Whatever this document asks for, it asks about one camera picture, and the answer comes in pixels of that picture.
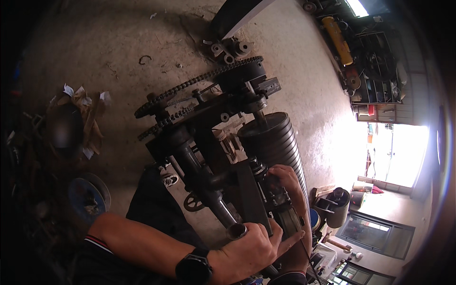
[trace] dark trousers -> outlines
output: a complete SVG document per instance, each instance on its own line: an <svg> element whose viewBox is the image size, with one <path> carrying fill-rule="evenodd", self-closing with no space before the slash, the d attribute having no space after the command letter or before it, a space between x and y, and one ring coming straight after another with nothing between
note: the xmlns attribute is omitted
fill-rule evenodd
<svg viewBox="0 0 456 285"><path fill-rule="evenodd" d="M197 248L208 249L181 208L161 182L158 169L144 170L126 218L137 221Z"/></svg>

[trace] black shirt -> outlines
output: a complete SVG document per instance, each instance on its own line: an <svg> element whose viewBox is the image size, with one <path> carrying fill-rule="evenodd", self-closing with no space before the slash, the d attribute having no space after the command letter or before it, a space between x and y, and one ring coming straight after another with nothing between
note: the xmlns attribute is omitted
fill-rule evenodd
<svg viewBox="0 0 456 285"><path fill-rule="evenodd" d="M103 241L86 236L76 263L74 284L177 285L178 282L123 261ZM302 272L287 272L269 284L304 285L307 280Z"/></svg>

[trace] watch face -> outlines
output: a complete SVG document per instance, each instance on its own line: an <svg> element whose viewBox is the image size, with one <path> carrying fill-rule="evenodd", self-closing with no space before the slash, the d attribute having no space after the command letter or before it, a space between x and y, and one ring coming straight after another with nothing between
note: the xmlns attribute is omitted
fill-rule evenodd
<svg viewBox="0 0 456 285"><path fill-rule="evenodd" d="M204 285L211 275L209 266L193 257L181 260L176 266L176 276L184 284Z"/></svg>

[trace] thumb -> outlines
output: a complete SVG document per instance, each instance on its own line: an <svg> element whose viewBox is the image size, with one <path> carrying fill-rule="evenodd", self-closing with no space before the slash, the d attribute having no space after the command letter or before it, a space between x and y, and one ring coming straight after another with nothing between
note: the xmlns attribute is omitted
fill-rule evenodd
<svg viewBox="0 0 456 285"><path fill-rule="evenodd" d="M280 257L282 254L287 252L295 243L300 241L304 235L306 234L305 231L299 231L292 235L290 238L287 238L283 242L279 244L279 249L277 250L277 257Z"/></svg>

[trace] watch strap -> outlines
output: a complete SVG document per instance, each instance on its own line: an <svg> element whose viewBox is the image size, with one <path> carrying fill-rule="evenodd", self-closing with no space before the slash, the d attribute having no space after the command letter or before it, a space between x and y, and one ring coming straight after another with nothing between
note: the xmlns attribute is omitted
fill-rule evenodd
<svg viewBox="0 0 456 285"><path fill-rule="evenodd" d="M199 248L195 248L192 253L193 255L196 255L196 256L199 256L199 257L204 257L206 258L207 255L209 254L209 250L207 249L199 249Z"/></svg>

